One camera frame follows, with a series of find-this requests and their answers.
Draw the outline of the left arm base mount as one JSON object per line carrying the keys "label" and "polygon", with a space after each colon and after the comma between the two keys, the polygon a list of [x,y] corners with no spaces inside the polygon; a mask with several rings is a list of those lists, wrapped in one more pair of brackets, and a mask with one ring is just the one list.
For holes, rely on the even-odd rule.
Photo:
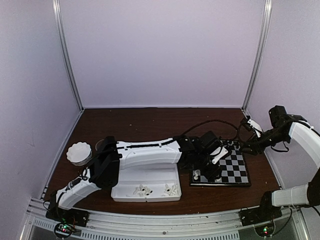
{"label": "left arm base mount", "polygon": [[66,239],[72,234],[79,233],[81,231],[79,227],[87,226],[89,215],[89,212],[84,210],[53,208],[46,211],[45,217],[57,222],[53,227],[56,237]]}

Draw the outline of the black white chess board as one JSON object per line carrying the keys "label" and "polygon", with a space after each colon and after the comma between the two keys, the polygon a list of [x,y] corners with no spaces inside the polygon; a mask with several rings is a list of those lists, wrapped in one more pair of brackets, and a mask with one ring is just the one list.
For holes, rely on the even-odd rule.
{"label": "black white chess board", "polygon": [[208,180],[200,171],[200,181],[194,180],[196,168],[189,174],[189,185],[193,187],[250,187],[251,180],[245,157],[239,149],[228,149],[228,154],[221,158],[218,166],[221,170],[219,178]]}

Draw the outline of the white plastic compartment tray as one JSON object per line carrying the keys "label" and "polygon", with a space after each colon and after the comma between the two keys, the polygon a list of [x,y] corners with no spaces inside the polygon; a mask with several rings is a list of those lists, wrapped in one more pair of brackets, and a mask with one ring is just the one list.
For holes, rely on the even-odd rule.
{"label": "white plastic compartment tray", "polygon": [[139,185],[164,185],[177,183],[182,196],[178,167],[176,164],[158,164],[145,167],[131,167],[119,172],[118,183],[111,190],[111,197],[116,202],[150,203],[179,201],[175,197],[130,197]]}

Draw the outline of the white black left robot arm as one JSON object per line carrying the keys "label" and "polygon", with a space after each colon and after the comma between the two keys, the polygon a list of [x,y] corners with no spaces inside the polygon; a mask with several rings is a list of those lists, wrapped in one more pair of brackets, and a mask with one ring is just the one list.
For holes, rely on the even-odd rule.
{"label": "white black left robot arm", "polygon": [[179,201],[179,164],[215,180],[220,176],[219,160],[227,154],[227,148],[211,131],[201,137],[180,135],[147,142],[117,141],[109,136],[96,153],[88,143],[78,142],[67,150],[66,157],[83,170],[51,194],[48,211],[67,222],[75,204],[100,190],[110,190],[116,202]]}

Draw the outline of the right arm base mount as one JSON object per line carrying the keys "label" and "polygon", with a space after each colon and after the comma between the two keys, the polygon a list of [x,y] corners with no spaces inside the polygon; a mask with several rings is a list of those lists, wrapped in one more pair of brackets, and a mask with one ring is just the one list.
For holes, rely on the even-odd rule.
{"label": "right arm base mount", "polygon": [[268,238],[276,233],[275,219],[282,217],[282,211],[261,211],[260,207],[245,208],[239,211],[239,217],[243,227],[252,226],[259,237]]}

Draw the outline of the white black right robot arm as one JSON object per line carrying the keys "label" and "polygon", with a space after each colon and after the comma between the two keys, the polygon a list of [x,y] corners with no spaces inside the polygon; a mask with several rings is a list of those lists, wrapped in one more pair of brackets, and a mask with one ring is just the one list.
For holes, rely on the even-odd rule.
{"label": "white black right robot arm", "polygon": [[256,210],[259,220],[266,221],[282,207],[315,207],[320,205],[320,134],[301,115],[288,114],[281,105],[272,107],[269,111],[272,129],[263,131],[261,126],[250,116],[240,122],[239,127],[254,132],[252,138],[242,140],[240,150],[244,153],[257,155],[278,143],[297,142],[311,157],[317,167],[312,180],[300,186],[288,189],[267,191],[263,194],[260,205]]}

